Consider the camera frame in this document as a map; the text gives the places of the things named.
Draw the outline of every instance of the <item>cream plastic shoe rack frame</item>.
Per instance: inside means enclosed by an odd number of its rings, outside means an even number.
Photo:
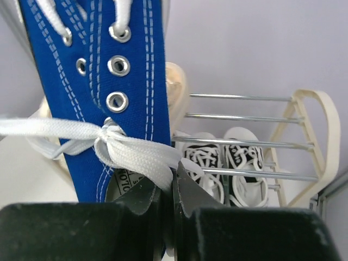
[[[197,119],[220,119],[235,121],[256,121],[256,122],[278,122],[270,141],[248,141],[248,140],[225,140],[225,139],[204,139],[192,136],[175,136],[174,141],[193,142],[193,143],[212,143],[219,145],[243,145],[260,146],[266,148],[264,151],[265,166],[272,171],[250,171],[233,169],[204,168],[206,173],[220,174],[227,176],[249,176],[274,178],[275,185],[269,185],[270,189],[277,191],[280,207],[303,207],[309,206],[310,198],[326,187],[336,176],[339,165],[339,147],[340,147],[340,120],[336,107],[328,94],[322,91],[297,90],[292,97],[263,97],[263,96],[240,96],[240,95],[216,95],[216,94],[191,94],[191,98],[219,98],[232,100],[253,100],[253,101],[277,101],[287,102],[283,117],[254,117],[254,116],[230,116],[230,115],[212,115],[212,114],[186,114],[185,117]],[[323,109],[327,122],[327,153],[324,158],[319,147],[314,129],[310,122],[307,109],[303,102],[304,98],[315,99]],[[281,142],[288,124],[297,124],[302,127],[306,144],[297,144]],[[299,173],[280,172],[277,157],[277,148],[288,148],[294,150],[304,150],[312,158],[315,168],[315,176],[304,176]],[[283,180],[307,181],[309,184],[290,202],[285,198],[285,189]]]

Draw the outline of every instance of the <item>white sneaker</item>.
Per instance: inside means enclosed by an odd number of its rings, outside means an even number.
[[[193,135],[197,138],[215,139],[207,132],[200,132]],[[222,167],[221,148],[216,144],[195,144],[185,143],[182,148],[183,158],[187,158],[200,167]],[[221,175],[205,174],[203,176],[197,173],[188,172],[189,176],[197,182],[208,194],[220,203],[224,202],[224,191],[220,181]]]
[[[187,85],[187,80],[184,71],[174,63],[166,62],[166,88],[167,88],[167,98],[168,98],[168,108],[169,108],[169,120],[170,120],[170,133],[173,135],[175,129],[179,127],[190,100],[189,87]],[[43,98],[40,108],[39,108],[40,117],[52,117],[51,111],[49,109],[46,97]],[[57,138],[48,138],[50,141],[55,142],[60,145],[59,139]],[[60,168],[69,174],[65,158],[63,155],[59,156],[56,160]],[[136,181],[142,178],[142,175],[136,176]]]
[[[254,140],[257,137],[248,129],[229,129],[224,139]],[[223,145],[226,167],[236,170],[263,171],[263,151],[260,147]],[[230,204],[237,207],[265,207],[268,202],[268,184],[265,178],[229,177]]]

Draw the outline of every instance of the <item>sneaker with black laces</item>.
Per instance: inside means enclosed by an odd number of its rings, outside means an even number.
[[[229,129],[224,139],[252,140],[257,137],[248,129]],[[263,171],[263,150],[257,146],[223,145],[226,168]],[[237,207],[265,207],[268,202],[268,184],[265,178],[230,176],[229,203]]]
[[[215,139],[211,133],[200,132],[193,135],[196,138]],[[222,167],[221,148],[216,144],[185,143],[182,147],[183,158],[189,159],[199,167]],[[220,203],[224,202],[224,191],[221,175],[204,174],[202,172],[188,172],[189,176],[208,194]]]

